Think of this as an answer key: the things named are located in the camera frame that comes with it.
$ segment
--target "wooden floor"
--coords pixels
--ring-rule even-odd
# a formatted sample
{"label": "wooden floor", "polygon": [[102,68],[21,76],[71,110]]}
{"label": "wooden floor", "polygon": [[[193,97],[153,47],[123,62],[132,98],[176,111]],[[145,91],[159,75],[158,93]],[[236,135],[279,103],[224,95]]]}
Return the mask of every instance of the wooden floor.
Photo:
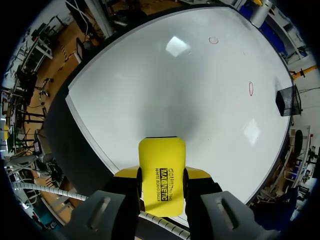
{"label": "wooden floor", "polygon": [[[154,2],[152,0],[141,0],[142,10],[150,15],[153,13],[157,13],[166,9],[175,8],[181,6],[181,3],[174,2],[173,0],[163,0]],[[115,10],[123,9],[124,3],[119,2],[114,6]],[[71,55],[76,50],[76,38],[79,38],[81,41],[84,41],[85,36],[80,31],[78,25],[75,21],[73,21],[67,28],[61,33],[58,40],[63,45],[66,55]],[[46,58],[43,61],[43,64],[41,65],[40,69],[37,72],[37,83],[36,85],[38,87],[42,86],[42,82],[46,78],[53,78],[53,82],[50,82],[46,86],[46,90],[50,93],[50,97],[43,97],[44,99],[44,107],[46,111],[48,112],[50,110],[50,105],[55,98],[56,93],[58,92],[61,85],[64,83],[64,81],[67,79],[67,77],[70,75],[70,73],[77,67],[78,62],[74,55],[71,55],[69,59],[65,62],[65,57],[62,52],[62,49],[60,46],[58,46],[56,49],[53,49],[53,59]],[[35,114],[42,114],[42,106],[39,100],[39,91],[35,90],[33,97],[30,102],[30,106],[27,107],[27,111],[29,113],[35,113]],[[31,117],[31,119],[34,120],[41,120],[38,117]],[[33,139],[33,133],[36,129],[40,129],[42,127],[42,123],[25,123],[24,129],[25,131],[29,132],[29,135],[27,135],[27,139]],[[36,184],[39,185],[46,185],[46,179],[45,178],[37,178],[35,180]],[[69,190],[72,189],[72,185],[69,184],[67,187]],[[42,192],[43,198],[49,203],[52,204],[55,202],[58,198],[57,195],[47,192]],[[72,204],[77,205],[79,204],[78,201],[73,201]],[[54,210],[58,211],[60,208],[62,208],[62,205],[57,206]],[[71,208],[66,208],[63,210],[59,216],[61,219],[67,223],[70,220],[71,217]]]}

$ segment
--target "white cylinder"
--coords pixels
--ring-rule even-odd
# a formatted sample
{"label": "white cylinder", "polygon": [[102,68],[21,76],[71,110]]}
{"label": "white cylinder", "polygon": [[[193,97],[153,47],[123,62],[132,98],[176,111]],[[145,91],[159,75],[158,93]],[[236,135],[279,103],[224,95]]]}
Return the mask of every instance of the white cylinder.
{"label": "white cylinder", "polygon": [[271,1],[263,0],[262,6],[259,6],[250,18],[252,25],[256,26],[257,28],[260,28],[261,25],[264,23],[271,7]]}
{"label": "white cylinder", "polygon": [[179,238],[183,240],[187,240],[190,238],[190,233],[171,222],[168,222],[167,220],[154,216],[150,213],[141,211],[139,214],[140,218],[146,219],[154,224],[157,224],[159,227],[164,228],[165,230],[169,231],[170,233],[178,236]]}
{"label": "white cylinder", "polygon": [[66,197],[78,199],[81,201],[85,201],[88,198],[86,196],[83,196],[74,192],[70,192],[70,191],[64,191],[56,187],[42,186],[42,185],[37,185],[33,183],[28,183],[28,182],[11,182],[11,186],[13,189],[33,189],[33,190],[48,192],[52,194],[58,194],[61,196],[66,196]]}

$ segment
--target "cable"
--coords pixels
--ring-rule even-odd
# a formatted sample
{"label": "cable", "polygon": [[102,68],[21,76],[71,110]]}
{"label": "cable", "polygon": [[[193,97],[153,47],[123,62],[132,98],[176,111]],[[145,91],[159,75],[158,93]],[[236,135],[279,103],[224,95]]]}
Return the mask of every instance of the cable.
{"label": "cable", "polygon": [[29,129],[28,129],[28,131],[26,131],[26,133],[24,134],[24,137],[22,138],[22,140],[21,140],[21,141],[25,140],[25,138],[27,137],[27,135],[28,135],[28,133],[29,133],[30,129],[31,129],[31,128],[29,128]]}
{"label": "cable", "polygon": [[24,135],[35,135],[34,133],[25,133]]}
{"label": "cable", "polygon": [[35,117],[35,118],[40,118],[41,120],[45,120],[42,116],[33,116],[33,117]]}
{"label": "cable", "polygon": [[25,151],[25,153],[29,153],[29,154],[31,154],[31,155],[33,155],[34,153],[28,148],[28,150],[27,151]]}
{"label": "cable", "polygon": [[32,109],[35,109],[35,108],[38,108],[38,107],[43,107],[43,105],[38,105],[38,106],[26,106],[27,108],[32,108]]}
{"label": "cable", "polygon": [[65,2],[67,4],[69,4],[71,7],[73,7],[75,10],[79,11],[80,13],[82,13],[87,19],[89,19],[89,17],[83,12],[81,11],[80,9],[76,8],[75,6],[73,6],[70,2],[68,2],[67,0],[65,0]]}
{"label": "cable", "polygon": [[170,233],[173,233],[174,235],[178,236],[183,240],[187,240],[190,238],[190,232],[182,229],[181,227],[178,227],[177,225],[174,225],[173,223],[161,217],[154,216],[144,211],[140,212],[139,217],[146,219],[154,224],[157,224],[159,227],[164,228],[165,230],[169,231]]}
{"label": "cable", "polygon": [[33,189],[33,190],[38,190],[42,192],[58,194],[61,196],[66,196],[66,197],[78,199],[81,201],[85,201],[88,198],[86,196],[83,196],[74,192],[70,192],[70,191],[64,191],[56,187],[42,186],[42,185],[37,185],[37,184],[27,183],[27,182],[12,182],[11,186],[13,189]]}
{"label": "cable", "polygon": [[75,3],[75,5],[76,5],[76,7],[73,6],[73,5],[72,5],[70,2],[68,2],[68,1],[65,1],[65,2],[68,3],[70,6],[72,6],[74,9],[78,10],[79,13],[80,13],[80,15],[81,15],[81,17],[82,17],[82,19],[83,19],[83,21],[85,22],[85,24],[86,24],[86,30],[85,30],[85,34],[84,34],[84,41],[86,41],[86,37],[87,37],[87,34],[88,34],[89,26],[88,26],[87,20],[85,19],[84,16],[86,16],[86,18],[89,19],[88,16],[87,16],[83,11],[81,11],[81,10],[79,9],[76,0],[74,0],[74,3]]}
{"label": "cable", "polygon": [[8,176],[18,172],[19,170],[21,169],[28,169],[28,170],[33,170],[33,171],[37,171],[36,169],[32,169],[32,168],[29,168],[29,166],[31,166],[34,162],[35,162],[36,159],[34,159],[32,162],[26,164],[26,165],[23,165],[23,166],[20,166],[20,165],[14,165],[13,168],[7,168],[8,170],[13,170],[11,172],[8,173]]}
{"label": "cable", "polygon": [[[87,196],[80,195],[80,194],[77,194],[74,192],[64,191],[64,190],[56,188],[56,187],[42,186],[42,185],[37,185],[37,184],[33,184],[33,183],[12,182],[11,186],[13,189],[33,189],[33,190],[58,194],[58,195],[66,196],[69,198],[78,199],[81,201],[85,201],[88,198]],[[187,240],[190,238],[190,233],[188,231],[182,229],[181,227],[174,225],[173,223],[171,223],[163,218],[154,216],[154,215],[152,215],[150,213],[146,213],[144,211],[140,212],[139,217],[146,219],[154,224],[157,224],[161,228],[166,229],[170,233],[173,233],[174,235],[178,236],[179,238],[181,238],[183,240]]]}
{"label": "cable", "polygon": [[18,153],[16,153],[16,154],[12,155],[12,156],[10,157],[10,160],[11,160],[11,159],[18,158],[18,157],[21,157],[21,156],[23,156],[24,154],[26,154],[27,152],[28,152],[28,150],[18,152]]}
{"label": "cable", "polygon": [[[25,181],[25,180],[34,181],[34,179],[32,179],[32,178],[23,178],[23,179],[19,179],[19,180],[15,181],[15,183],[18,183],[18,182],[20,182],[20,181]],[[36,190],[34,190],[34,189],[32,189],[32,190],[33,190],[33,192],[34,192],[34,196],[28,198],[29,203],[27,203],[26,205],[33,205],[33,204],[35,204],[35,203],[37,202],[37,196],[38,196],[38,194],[36,193]]]}
{"label": "cable", "polygon": [[299,93],[303,94],[303,93],[309,92],[309,91],[314,90],[314,89],[320,89],[320,86],[314,87],[314,88],[309,88],[309,89],[303,89],[303,90],[300,90]]}
{"label": "cable", "polygon": [[307,107],[303,107],[302,109],[305,110],[305,109],[312,109],[312,108],[319,108],[320,105],[318,106],[307,106]]}

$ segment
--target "white cable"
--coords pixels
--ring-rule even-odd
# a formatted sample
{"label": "white cable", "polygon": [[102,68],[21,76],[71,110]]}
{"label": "white cable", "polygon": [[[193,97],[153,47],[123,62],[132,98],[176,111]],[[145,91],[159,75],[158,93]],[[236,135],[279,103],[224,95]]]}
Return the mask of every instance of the white cable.
{"label": "white cable", "polygon": [[7,168],[7,170],[13,170],[13,171],[9,172],[8,175],[10,176],[10,175],[18,172],[18,171],[21,170],[21,169],[27,169],[27,170],[37,171],[37,170],[35,170],[35,169],[29,168],[29,166],[31,166],[34,162],[35,162],[35,160],[32,161],[32,162],[30,162],[30,163],[28,163],[28,164],[26,164],[26,165],[23,165],[23,166],[17,165],[17,166],[13,166],[12,168]]}
{"label": "white cable", "polygon": [[[19,180],[17,180],[15,183],[18,183],[18,182],[20,182],[20,181],[25,181],[25,180],[30,180],[30,181],[33,181],[34,179],[32,179],[32,178],[22,178],[22,179],[19,179]],[[33,190],[33,192],[34,192],[34,195],[32,196],[32,197],[29,197],[28,198],[28,202],[29,203],[27,203],[26,205],[33,205],[33,204],[35,204],[36,202],[37,202],[37,193],[36,193],[36,191],[34,190],[34,189],[32,189]]]}
{"label": "white cable", "polygon": [[81,201],[85,201],[88,198],[86,196],[83,196],[74,192],[70,192],[70,191],[64,191],[56,187],[42,186],[42,185],[37,185],[37,184],[27,183],[27,182],[12,182],[11,186],[13,189],[34,189],[42,192],[48,192],[52,194],[66,196],[73,199],[78,199]]}
{"label": "white cable", "polygon": [[[13,189],[34,189],[34,190],[38,190],[38,191],[43,191],[43,192],[66,196],[66,197],[73,198],[73,199],[78,199],[81,201],[85,201],[88,198],[87,196],[80,195],[80,194],[77,194],[74,192],[64,191],[64,190],[61,190],[56,187],[48,187],[48,186],[36,185],[36,184],[32,184],[32,183],[12,182],[11,186]],[[150,213],[146,213],[144,211],[140,212],[139,217],[146,219],[146,220],[160,226],[161,228],[166,229],[170,233],[173,233],[174,235],[178,236],[179,238],[181,238],[183,240],[187,240],[190,238],[190,233],[188,231],[172,224],[171,222],[169,222],[161,217],[154,216],[154,215],[152,215]]]}
{"label": "white cable", "polygon": [[75,3],[75,5],[76,5],[76,7],[75,7],[75,6],[73,6],[73,5],[72,5],[70,2],[68,2],[67,0],[66,0],[65,2],[66,2],[67,4],[69,4],[71,7],[73,7],[74,9],[76,9],[76,10],[78,10],[78,11],[79,11],[79,13],[80,13],[80,15],[81,15],[81,17],[82,17],[83,21],[84,21],[84,22],[85,22],[85,24],[86,24],[85,35],[87,36],[89,26],[88,26],[87,21],[85,20],[84,15],[86,16],[86,18],[87,18],[87,19],[89,19],[89,18],[88,18],[88,16],[87,16],[86,14],[84,14],[84,12],[83,12],[83,11],[81,11],[81,10],[79,9],[79,7],[78,7],[78,4],[77,4],[77,1],[76,1],[76,0],[74,0],[74,3]]}
{"label": "white cable", "polygon": [[174,235],[178,236],[179,238],[181,238],[183,240],[190,239],[190,232],[182,229],[181,227],[178,227],[178,226],[172,224],[171,222],[169,222],[161,217],[154,216],[154,215],[147,213],[147,212],[144,212],[144,211],[140,212],[139,217],[146,219],[154,224],[157,224],[159,227],[166,229],[170,233],[173,233]]}
{"label": "white cable", "polygon": [[83,11],[81,11],[80,9],[76,8],[75,6],[73,6],[70,2],[68,2],[67,0],[65,0],[65,2],[67,4],[69,4],[71,7],[73,7],[75,10],[79,11],[80,13],[82,13],[87,19],[90,19]]}

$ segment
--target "desk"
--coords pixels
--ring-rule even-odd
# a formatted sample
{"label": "desk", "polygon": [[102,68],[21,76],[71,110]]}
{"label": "desk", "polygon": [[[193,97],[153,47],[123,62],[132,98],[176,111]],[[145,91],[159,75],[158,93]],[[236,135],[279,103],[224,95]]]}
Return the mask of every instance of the desk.
{"label": "desk", "polygon": [[[35,50],[38,50],[40,53],[42,53],[42,57],[40,58],[40,60],[37,62],[35,68],[33,69],[33,72],[37,72],[38,69],[40,68],[42,62],[44,61],[45,57],[48,57],[50,59],[53,59],[53,52],[51,50],[51,48],[44,42],[40,39],[40,37],[38,37],[32,44],[30,50],[28,51],[28,54],[26,55],[25,59],[23,60],[22,64],[21,64],[21,69],[23,70],[27,63],[28,63],[28,60],[30,59],[30,57],[32,56],[32,53],[35,51]],[[15,83],[14,83],[14,87],[13,87],[13,93],[16,91],[17,89],[17,86],[18,86],[18,78],[16,77],[15,78]]]}
{"label": "desk", "polygon": [[[269,175],[290,125],[275,104],[277,91],[292,86],[290,74],[267,39],[228,7],[149,21],[73,77],[69,110],[113,174],[139,164],[143,138],[178,136],[186,165],[244,203]],[[184,213],[174,219],[188,224]]]}

